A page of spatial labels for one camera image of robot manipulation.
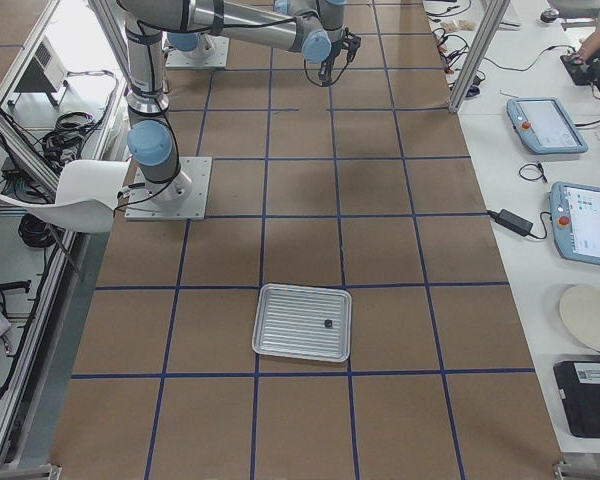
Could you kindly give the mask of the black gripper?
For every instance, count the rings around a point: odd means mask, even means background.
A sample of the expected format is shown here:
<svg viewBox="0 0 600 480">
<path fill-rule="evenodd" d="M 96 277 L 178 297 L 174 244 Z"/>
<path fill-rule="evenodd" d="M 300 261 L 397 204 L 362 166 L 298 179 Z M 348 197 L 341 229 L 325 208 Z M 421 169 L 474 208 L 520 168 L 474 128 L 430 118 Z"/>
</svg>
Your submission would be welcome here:
<svg viewBox="0 0 600 480">
<path fill-rule="evenodd" d="M 344 28 L 337 45 L 339 52 L 345 51 L 347 56 L 355 56 L 361 46 L 361 37 Z"/>
</svg>

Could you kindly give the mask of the person forearm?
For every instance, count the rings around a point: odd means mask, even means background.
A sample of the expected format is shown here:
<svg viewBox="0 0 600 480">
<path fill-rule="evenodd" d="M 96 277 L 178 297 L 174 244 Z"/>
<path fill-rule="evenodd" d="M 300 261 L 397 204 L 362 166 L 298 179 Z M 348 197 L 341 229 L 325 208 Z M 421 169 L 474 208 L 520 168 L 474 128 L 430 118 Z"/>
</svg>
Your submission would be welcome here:
<svg viewBox="0 0 600 480">
<path fill-rule="evenodd" d="M 600 28 L 591 33 L 581 44 L 577 56 L 586 61 L 600 50 Z"/>
</svg>

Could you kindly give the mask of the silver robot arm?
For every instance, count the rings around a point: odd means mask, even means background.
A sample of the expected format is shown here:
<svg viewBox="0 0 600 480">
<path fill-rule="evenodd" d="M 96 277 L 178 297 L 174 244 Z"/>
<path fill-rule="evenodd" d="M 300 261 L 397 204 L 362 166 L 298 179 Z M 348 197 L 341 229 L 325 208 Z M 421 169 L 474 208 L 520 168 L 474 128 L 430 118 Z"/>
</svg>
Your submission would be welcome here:
<svg viewBox="0 0 600 480">
<path fill-rule="evenodd" d="M 299 53 L 318 65 L 322 87 L 335 83 L 332 70 L 341 53 L 352 62 L 359 36 L 344 25 L 343 1 L 277 1 L 271 11 L 231 1 L 123 1 L 131 91 L 127 145 L 144 176 L 147 198 L 169 204 L 184 199 L 192 182 L 168 118 L 162 37 L 184 41 L 204 34 Z"/>
<path fill-rule="evenodd" d="M 214 41 L 202 33 L 168 33 L 171 47 L 191 58 L 207 58 L 215 53 Z"/>
</svg>

